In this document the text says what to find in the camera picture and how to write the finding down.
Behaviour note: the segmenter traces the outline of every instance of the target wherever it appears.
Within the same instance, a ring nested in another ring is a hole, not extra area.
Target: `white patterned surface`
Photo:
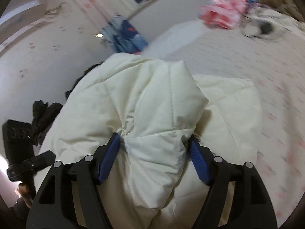
[[[263,102],[256,168],[271,197],[278,226],[305,191],[305,41],[287,32],[277,41],[239,30],[211,30],[166,57],[191,74],[252,79]]]

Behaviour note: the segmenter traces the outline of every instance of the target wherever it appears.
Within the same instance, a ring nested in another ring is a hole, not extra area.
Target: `blue gripper pad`
[[[103,183],[103,181],[105,181],[108,178],[114,160],[119,151],[119,148],[120,148],[120,136],[116,133],[114,138],[112,139],[112,142],[110,142],[110,145],[103,158],[103,161],[100,163],[99,175],[98,175],[98,180],[100,183]]]
[[[211,177],[209,173],[209,166],[207,162],[204,160],[203,155],[201,154],[198,147],[202,147],[199,145],[194,139],[193,136],[189,139],[189,147],[188,152],[190,158],[193,162],[195,170],[199,179],[204,182],[206,185],[210,184]]]

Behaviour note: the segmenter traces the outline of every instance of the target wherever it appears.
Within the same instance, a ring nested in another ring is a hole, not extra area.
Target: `curtain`
[[[92,21],[97,31],[102,31],[115,52],[136,53],[147,46],[145,39],[128,20],[112,10],[108,0],[74,1]]]

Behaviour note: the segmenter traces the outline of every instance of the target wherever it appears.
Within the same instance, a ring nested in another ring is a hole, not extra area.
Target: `mattress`
[[[296,27],[277,40],[267,41],[247,38],[239,29],[209,30],[194,20],[175,25],[143,52],[145,57],[184,60],[191,74],[254,81],[264,114],[256,168],[279,227],[305,192],[303,38]]]

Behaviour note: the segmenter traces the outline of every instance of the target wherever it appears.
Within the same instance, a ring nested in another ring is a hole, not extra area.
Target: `silver screw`
[[[250,162],[246,162],[246,166],[247,166],[248,168],[252,168],[252,167],[253,167],[253,164],[250,163]]]
[[[92,159],[93,159],[93,156],[92,156],[92,155],[87,155],[87,156],[85,157],[85,161],[87,161],[87,162],[90,162]]]
[[[59,167],[60,165],[61,165],[61,161],[56,161],[56,162],[54,163],[54,167],[55,167],[55,168]]]
[[[222,162],[222,158],[219,157],[219,156],[214,157],[214,161],[215,161],[216,163],[221,163],[221,162]]]

